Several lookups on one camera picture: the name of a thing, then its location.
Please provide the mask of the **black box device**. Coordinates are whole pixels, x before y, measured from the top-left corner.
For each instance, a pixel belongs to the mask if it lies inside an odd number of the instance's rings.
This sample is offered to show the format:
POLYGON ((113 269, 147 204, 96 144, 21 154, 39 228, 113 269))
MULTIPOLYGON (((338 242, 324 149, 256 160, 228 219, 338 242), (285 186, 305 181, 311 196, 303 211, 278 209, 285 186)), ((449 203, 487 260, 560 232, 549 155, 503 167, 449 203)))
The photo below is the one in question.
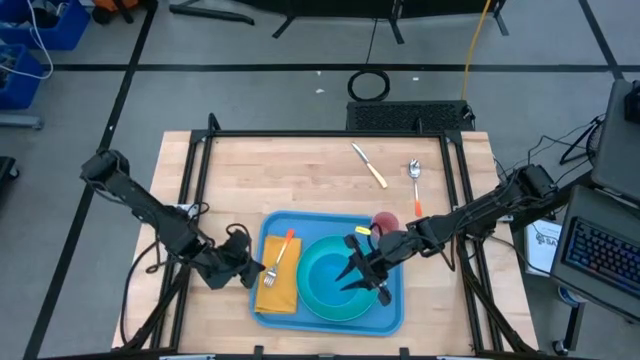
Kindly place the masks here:
POLYGON ((632 82, 632 89, 624 97, 624 118, 640 124, 640 80, 632 82))

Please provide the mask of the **grey metal base bar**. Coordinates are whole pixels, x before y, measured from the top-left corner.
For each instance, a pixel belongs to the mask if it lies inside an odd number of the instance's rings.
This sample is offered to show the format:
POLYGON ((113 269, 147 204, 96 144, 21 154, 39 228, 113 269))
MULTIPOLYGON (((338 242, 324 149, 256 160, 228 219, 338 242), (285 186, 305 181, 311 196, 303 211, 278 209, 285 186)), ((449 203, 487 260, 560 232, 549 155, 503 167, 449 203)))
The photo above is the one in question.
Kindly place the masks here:
POLYGON ((38 116, 0 114, 0 127, 31 128, 40 130, 43 128, 43 125, 43 120, 38 116))

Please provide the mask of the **white printed paper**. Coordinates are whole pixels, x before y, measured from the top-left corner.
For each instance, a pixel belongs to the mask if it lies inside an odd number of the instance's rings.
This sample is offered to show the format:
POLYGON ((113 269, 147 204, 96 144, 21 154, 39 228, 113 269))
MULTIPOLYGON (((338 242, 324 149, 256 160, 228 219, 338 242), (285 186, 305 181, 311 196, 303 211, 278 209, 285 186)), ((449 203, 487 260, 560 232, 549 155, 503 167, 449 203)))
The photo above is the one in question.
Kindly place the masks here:
POLYGON ((525 229, 525 272, 547 277, 556 254, 562 226, 538 220, 525 229))

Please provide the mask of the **black aluminium table frame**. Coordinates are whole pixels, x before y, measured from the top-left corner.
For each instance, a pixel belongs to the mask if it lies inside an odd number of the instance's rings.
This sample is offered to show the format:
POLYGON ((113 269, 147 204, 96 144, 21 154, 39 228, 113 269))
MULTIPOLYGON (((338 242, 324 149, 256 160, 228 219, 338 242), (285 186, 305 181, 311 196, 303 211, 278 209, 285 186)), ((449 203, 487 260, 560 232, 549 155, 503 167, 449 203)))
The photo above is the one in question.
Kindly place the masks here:
MULTIPOLYGON (((493 190, 499 181, 489 138, 465 132, 459 142, 441 135, 384 135, 356 131, 231 131, 213 139, 207 177, 187 170, 199 162, 196 131, 163 136, 151 185, 158 199, 191 201, 202 194, 210 209, 202 228, 221 240, 227 225, 244 224, 257 235, 264 218, 276 210, 324 213, 394 213, 402 222, 414 217, 406 166, 420 161, 422 206, 442 214, 454 204, 493 190), (356 143, 386 180, 383 189, 351 143, 356 143)), ((148 348, 217 356, 268 355, 469 355, 478 349, 507 349, 508 342, 478 300, 469 300, 459 269, 438 256, 415 256, 403 265, 404 321, 386 337, 268 328, 249 311, 249 291, 238 280, 221 290, 192 275, 147 341, 148 348)))

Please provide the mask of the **black room divider panel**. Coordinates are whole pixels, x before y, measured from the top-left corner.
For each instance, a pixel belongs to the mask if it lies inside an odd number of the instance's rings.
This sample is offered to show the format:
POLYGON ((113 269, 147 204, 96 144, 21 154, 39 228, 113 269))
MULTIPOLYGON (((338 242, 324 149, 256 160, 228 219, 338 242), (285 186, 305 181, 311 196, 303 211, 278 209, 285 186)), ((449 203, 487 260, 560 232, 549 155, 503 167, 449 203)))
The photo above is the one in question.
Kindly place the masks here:
POLYGON ((501 17, 506 0, 234 0, 256 9, 279 13, 287 20, 274 33, 278 38, 299 17, 385 19, 398 44, 404 39, 399 19, 481 13, 489 1, 488 14, 496 20, 503 36, 509 32, 501 17))

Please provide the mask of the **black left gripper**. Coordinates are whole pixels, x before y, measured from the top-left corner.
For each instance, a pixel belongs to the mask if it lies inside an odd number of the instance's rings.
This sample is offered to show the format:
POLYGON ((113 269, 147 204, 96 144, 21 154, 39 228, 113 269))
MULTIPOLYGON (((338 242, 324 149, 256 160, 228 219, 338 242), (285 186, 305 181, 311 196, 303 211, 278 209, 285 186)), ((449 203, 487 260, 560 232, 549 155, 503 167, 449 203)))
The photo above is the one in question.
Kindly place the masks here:
POLYGON ((257 261, 250 261, 250 237, 244 232, 231 233, 229 239, 213 251, 213 255, 205 280, 211 289, 223 288, 234 276, 239 276, 241 284, 251 289, 256 281, 255 274, 266 269, 257 261))

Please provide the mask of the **long black bar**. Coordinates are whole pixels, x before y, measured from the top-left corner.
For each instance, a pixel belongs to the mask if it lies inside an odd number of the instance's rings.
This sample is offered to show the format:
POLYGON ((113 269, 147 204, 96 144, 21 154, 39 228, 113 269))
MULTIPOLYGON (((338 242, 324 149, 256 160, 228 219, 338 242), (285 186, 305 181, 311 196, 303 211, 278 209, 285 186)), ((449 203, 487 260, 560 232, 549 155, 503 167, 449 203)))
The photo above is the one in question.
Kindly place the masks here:
POLYGON ((179 4, 171 4, 169 6, 169 11, 173 14, 199 17, 199 18, 209 18, 216 19, 222 21, 229 22, 239 22, 245 23, 250 26, 255 25, 255 20, 245 16, 243 14, 228 12, 228 11, 220 11, 220 10, 210 10, 204 8, 195 8, 189 5, 179 5, 179 4))

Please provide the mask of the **blue white tape roll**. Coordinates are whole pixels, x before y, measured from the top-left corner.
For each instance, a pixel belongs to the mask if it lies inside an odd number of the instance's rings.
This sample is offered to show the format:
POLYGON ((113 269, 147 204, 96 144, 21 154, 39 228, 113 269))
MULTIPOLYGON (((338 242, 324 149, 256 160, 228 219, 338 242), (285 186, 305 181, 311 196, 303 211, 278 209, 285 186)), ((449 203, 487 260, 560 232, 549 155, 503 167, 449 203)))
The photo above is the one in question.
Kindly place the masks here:
POLYGON ((585 302, 583 297, 562 286, 558 287, 558 296, 564 303, 571 307, 579 306, 585 302))

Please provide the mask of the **knife with cream handle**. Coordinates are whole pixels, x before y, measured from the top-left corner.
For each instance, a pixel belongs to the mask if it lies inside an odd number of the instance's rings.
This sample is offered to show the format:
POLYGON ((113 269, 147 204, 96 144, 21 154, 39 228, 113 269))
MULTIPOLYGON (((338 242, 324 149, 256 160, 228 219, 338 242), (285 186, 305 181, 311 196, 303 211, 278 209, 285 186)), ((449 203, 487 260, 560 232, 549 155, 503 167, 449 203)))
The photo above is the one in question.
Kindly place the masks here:
POLYGON ((364 164, 366 165, 366 167, 368 168, 368 170, 370 171, 370 173, 374 176, 374 178, 376 179, 376 181, 379 183, 379 185, 383 188, 386 189, 388 187, 388 184, 386 182, 386 180, 384 179, 384 177, 378 172, 378 170, 371 164, 369 158, 366 156, 366 154, 364 153, 364 151, 356 144, 356 143, 351 143, 351 146, 353 147, 353 149, 355 150, 355 152, 358 154, 358 156, 362 159, 362 161, 364 162, 364 164))

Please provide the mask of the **teal plate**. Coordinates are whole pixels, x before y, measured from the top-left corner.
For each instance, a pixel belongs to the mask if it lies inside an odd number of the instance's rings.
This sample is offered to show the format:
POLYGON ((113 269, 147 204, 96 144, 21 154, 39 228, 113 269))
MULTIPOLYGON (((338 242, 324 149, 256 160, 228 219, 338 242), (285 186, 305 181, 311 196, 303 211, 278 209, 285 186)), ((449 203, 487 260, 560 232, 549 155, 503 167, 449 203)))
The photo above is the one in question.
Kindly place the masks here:
POLYGON ((354 251, 339 235, 324 237, 303 251, 297 265, 297 291, 304 305, 322 319, 344 322, 356 319, 377 302, 377 292, 344 287, 360 281, 362 275, 346 269, 354 251))

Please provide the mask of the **blue plastic tray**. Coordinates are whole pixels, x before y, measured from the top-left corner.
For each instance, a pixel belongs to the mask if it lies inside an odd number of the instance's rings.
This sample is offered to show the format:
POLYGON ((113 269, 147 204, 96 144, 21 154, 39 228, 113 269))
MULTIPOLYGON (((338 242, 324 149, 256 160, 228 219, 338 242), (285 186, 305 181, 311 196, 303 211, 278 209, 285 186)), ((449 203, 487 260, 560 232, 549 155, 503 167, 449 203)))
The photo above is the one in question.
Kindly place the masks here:
MULTIPOLYGON (((289 229, 301 239, 301 254, 314 242, 328 236, 343 238, 353 234, 356 226, 369 225, 372 218, 366 215, 276 211, 268 215, 261 225, 254 246, 256 258, 262 261, 264 242, 268 235, 284 235, 289 229)), ((403 271, 397 267, 389 272, 386 285, 392 295, 388 306, 377 302, 362 316, 344 322, 328 321, 312 313, 298 294, 297 311, 294 314, 264 314, 254 311, 259 282, 254 285, 249 297, 249 311, 256 322, 266 327, 279 329, 344 333, 366 336, 390 336, 404 321, 403 271)))

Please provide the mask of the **orange and black machine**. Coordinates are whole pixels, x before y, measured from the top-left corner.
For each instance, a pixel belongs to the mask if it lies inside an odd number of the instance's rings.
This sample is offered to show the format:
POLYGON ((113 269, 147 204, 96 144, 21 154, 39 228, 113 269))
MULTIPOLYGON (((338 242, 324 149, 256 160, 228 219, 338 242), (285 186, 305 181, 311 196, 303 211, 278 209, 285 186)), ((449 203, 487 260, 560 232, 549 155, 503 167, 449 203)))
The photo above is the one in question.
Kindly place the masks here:
POLYGON ((92 19, 100 24, 109 24, 116 16, 121 16, 127 24, 134 22, 132 11, 138 8, 156 10, 158 0, 92 0, 92 19))

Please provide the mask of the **grey laptop with backlit keyboard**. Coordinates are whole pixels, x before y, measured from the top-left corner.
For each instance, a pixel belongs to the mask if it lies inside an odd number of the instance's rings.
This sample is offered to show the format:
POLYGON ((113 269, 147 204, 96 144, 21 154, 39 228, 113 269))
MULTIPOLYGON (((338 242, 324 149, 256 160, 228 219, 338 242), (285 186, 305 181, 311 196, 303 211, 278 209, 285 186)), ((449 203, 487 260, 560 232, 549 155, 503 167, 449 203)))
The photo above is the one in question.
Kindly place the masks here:
POLYGON ((551 274, 588 300, 640 322, 640 209, 574 188, 551 274))

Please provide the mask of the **fork with orange handle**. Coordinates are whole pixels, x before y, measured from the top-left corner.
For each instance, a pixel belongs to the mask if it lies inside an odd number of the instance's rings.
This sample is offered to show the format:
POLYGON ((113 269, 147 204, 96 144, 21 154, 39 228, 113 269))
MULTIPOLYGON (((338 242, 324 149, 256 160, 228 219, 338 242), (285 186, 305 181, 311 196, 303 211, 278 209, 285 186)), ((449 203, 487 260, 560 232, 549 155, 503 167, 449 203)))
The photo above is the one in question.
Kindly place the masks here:
POLYGON ((293 239, 294 235, 295 235, 295 231, 293 229, 289 229, 287 231, 285 239, 283 241, 283 244, 282 244, 282 246, 280 248, 279 254, 278 254, 277 258, 276 258, 275 264, 267 269, 266 274, 265 274, 265 278, 264 278, 264 281, 263 281, 264 285, 267 288, 270 288, 275 284, 276 278, 277 278, 278 266, 279 266, 279 264, 280 264, 280 262, 281 262, 281 260, 282 260, 282 258, 284 256, 284 253, 285 253, 288 245, 290 244, 291 240, 293 239))

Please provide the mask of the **pink cup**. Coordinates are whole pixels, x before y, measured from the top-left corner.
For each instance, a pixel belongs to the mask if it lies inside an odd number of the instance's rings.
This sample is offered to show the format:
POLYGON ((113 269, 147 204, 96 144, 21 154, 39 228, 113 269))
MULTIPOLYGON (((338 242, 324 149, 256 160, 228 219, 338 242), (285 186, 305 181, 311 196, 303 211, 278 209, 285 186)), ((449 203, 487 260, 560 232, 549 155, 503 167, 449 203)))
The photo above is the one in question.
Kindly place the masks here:
POLYGON ((397 217, 390 212, 380 212, 376 214, 371 222, 372 238, 375 242, 385 234, 399 229, 399 221, 397 217))

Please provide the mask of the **blue bowl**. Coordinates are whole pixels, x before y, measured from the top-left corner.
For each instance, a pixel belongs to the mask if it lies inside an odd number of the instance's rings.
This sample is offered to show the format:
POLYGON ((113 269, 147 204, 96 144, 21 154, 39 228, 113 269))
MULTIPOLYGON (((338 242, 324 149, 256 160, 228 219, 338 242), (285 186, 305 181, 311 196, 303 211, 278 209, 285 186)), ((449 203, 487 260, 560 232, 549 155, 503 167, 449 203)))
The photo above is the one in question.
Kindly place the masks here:
POLYGON ((338 308, 365 308, 374 294, 365 289, 341 291, 361 277, 353 271, 341 280, 336 277, 346 267, 349 254, 337 248, 307 250, 300 259, 298 276, 300 295, 315 311, 333 311, 338 308))

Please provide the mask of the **spoon with orange handle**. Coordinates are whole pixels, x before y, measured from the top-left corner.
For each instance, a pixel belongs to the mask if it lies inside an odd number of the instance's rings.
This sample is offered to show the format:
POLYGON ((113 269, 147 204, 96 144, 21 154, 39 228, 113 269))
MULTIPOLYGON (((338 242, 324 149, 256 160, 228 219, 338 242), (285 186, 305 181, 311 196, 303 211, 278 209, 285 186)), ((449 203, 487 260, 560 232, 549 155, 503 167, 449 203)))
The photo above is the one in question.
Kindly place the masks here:
POLYGON ((408 174, 410 176, 410 178, 413 181, 413 188, 414 188, 414 200, 415 200, 415 215, 417 217, 421 217, 423 215, 422 213, 422 207, 421 207, 421 203, 420 203, 420 197, 419 197, 419 185, 418 185, 418 179, 419 176, 421 174, 421 167, 420 167, 420 163, 417 159, 412 159, 409 164, 408 164, 408 174))

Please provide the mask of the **grey flat panel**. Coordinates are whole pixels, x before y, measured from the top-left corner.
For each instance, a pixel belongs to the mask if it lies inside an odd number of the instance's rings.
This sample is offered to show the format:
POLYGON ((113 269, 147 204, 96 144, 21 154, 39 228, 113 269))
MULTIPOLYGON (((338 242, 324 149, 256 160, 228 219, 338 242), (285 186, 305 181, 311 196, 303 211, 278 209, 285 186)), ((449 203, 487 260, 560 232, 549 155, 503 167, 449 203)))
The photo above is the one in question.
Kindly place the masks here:
POLYGON ((640 203, 640 124, 624 118, 624 97, 631 89, 632 82, 613 83, 591 178, 640 203))

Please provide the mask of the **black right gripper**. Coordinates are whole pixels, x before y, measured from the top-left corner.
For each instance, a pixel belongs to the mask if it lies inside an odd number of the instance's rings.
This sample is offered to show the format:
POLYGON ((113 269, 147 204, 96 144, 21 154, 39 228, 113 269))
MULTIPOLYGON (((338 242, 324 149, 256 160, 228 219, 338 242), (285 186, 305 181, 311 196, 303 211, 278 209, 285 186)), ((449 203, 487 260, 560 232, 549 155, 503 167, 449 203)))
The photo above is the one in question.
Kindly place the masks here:
POLYGON ((377 290, 378 301, 383 306, 388 306, 392 300, 391 292, 386 285, 389 271, 418 252, 416 242, 409 238, 408 232, 390 232, 381 236, 378 247, 367 254, 362 251, 354 234, 345 236, 344 243, 353 253, 336 279, 341 280, 353 271, 357 271, 361 278, 343 286, 341 291, 377 290))

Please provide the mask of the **yellow cloth napkin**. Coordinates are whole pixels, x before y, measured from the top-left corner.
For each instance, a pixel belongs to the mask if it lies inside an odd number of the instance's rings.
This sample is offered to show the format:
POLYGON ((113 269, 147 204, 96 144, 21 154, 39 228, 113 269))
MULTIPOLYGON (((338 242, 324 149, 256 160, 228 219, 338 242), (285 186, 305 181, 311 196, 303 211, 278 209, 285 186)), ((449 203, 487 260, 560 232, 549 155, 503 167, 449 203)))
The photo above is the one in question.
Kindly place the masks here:
POLYGON ((257 313, 289 315, 297 311, 296 274, 301 254, 300 238, 294 235, 288 245, 278 266, 275 284, 267 288, 263 283, 267 269, 275 264, 285 236, 268 235, 265 238, 262 261, 266 270, 261 273, 257 287, 254 305, 257 313))

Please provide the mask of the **blue storage bin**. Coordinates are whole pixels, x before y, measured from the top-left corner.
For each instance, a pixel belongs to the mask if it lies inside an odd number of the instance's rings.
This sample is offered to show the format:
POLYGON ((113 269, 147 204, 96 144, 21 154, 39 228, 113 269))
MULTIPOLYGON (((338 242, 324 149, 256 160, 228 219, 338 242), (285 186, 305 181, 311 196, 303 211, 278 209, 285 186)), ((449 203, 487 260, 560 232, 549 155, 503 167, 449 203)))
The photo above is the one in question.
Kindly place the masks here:
POLYGON ((0 110, 28 108, 44 70, 22 44, 0 45, 0 110))
MULTIPOLYGON (((84 34, 90 20, 88 11, 79 0, 45 0, 58 8, 63 5, 53 27, 42 25, 42 16, 36 16, 38 33, 46 50, 73 50, 84 34)), ((31 20, 27 0, 0 0, 0 40, 6 44, 22 44, 39 49, 37 35, 26 22, 31 20)))

